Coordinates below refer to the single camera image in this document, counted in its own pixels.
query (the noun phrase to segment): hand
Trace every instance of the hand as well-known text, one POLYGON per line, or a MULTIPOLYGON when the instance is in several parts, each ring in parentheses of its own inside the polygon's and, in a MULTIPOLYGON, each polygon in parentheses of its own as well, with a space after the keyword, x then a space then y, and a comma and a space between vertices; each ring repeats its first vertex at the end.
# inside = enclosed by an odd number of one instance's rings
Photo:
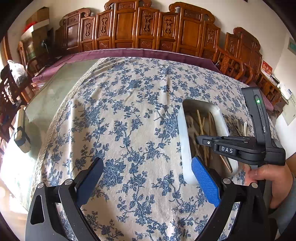
POLYGON ((271 209, 276 209, 288 196, 292 188, 293 176, 287 164, 284 166, 266 164, 254 170, 251 170, 249 165, 244 164, 244 171, 246 172, 245 185, 257 182, 257 180, 272 181, 271 209))

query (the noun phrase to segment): screw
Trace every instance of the screw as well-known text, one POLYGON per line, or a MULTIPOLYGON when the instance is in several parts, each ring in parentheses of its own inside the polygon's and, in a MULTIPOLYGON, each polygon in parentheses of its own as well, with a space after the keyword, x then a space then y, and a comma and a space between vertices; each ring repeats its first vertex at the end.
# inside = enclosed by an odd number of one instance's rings
POLYGON ((230 184, 230 183, 231 183, 231 181, 230 181, 229 178, 224 178, 224 179, 223 179, 223 182, 224 182, 225 184, 230 184))
POLYGON ((258 184, 257 183, 252 183, 251 185, 252 185, 253 188, 257 188, 258 187, 258 184))
POLYGON ((72 179, 67 179, 67 180, 65 181, 65 184, 66 184, 66 185, 71 185, 71 184, 72 184, 72 182, 73 182, 73 180, 72 180, 72 179))
POLYGON ((43 188, 44 187, 44 183, 39 183, 38 185, 37 185, 37 188, 43 188))

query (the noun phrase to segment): floral tablecloth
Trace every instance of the floral tablecloth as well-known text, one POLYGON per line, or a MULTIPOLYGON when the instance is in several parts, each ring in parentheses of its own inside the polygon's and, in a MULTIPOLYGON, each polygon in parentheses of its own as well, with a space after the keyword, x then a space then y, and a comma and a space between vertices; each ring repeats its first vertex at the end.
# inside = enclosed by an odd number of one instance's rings
MULTIPOLYGON (((59 185, 96 157, 104 172, 81 207, 101 240, 195 240, 214 205, 182 174, 177 114, 184 99, 216 104, 230 134, 250 116, 232 78, 178 62, 147 58, 100 59, 73 87, 41 148, 38 182, 59 185)), ((275 129, 271 126, 272 136, 275 129)), ((244 182, 244 172, 233 177, 244 182)), ((227 237, 239 204, 220 237, 227 237)), ((58 206, 67 236, 72 230, 58 206)))

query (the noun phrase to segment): lace trim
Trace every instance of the lace trim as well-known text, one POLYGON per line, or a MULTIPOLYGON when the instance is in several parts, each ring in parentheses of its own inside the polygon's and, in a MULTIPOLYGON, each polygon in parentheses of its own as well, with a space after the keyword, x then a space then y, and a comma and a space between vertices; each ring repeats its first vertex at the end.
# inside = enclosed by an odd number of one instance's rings
POLYGON ((41 167, 43 164, 43 160, 45 157, 45 153, 48 147, 48 144, 52 138, 52 135, 54 133, 54 130, 57 127, 58 121, 60 119, 60 117, 62 116, 69 100, 72 99, 72 97, 74 96, 74 94, 77 92, 78 88, 80 87, 80 85, 83 83, 83 81, 86 80, 86 78, 105 60, 106 58, 101 58, 99 59, 77 82, 76 84, 73 86, 73 88, 70 90, 70 92, 66 95, 66 97, 64 98, 63 102, 61 103, 61 105, 59 106, 57 112, 55 113, 49 128, 47 130, 46 133, 46 142, 42 143, 41 149, 39 151, 38 154, 38 158, 35 164, 35 171, 32 177, 32 183, 31 183, 31 192, 30 192, 30 203, 32 201, 32 198, 34 196, 35 193, 35 189, 38 185, 38 183, 41 182, 41 167))

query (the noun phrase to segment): blue gripper pad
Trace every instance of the blue gripper pad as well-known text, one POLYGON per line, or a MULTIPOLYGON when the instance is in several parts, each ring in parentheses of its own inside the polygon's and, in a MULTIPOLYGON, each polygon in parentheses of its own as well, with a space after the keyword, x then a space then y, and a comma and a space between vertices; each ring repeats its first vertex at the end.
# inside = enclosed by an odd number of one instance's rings
POLYGON ((218 207, 221 201, 219 197, 219 188, 202 162, 196 156, 191 161, 191 168, 209 203, 218 207))

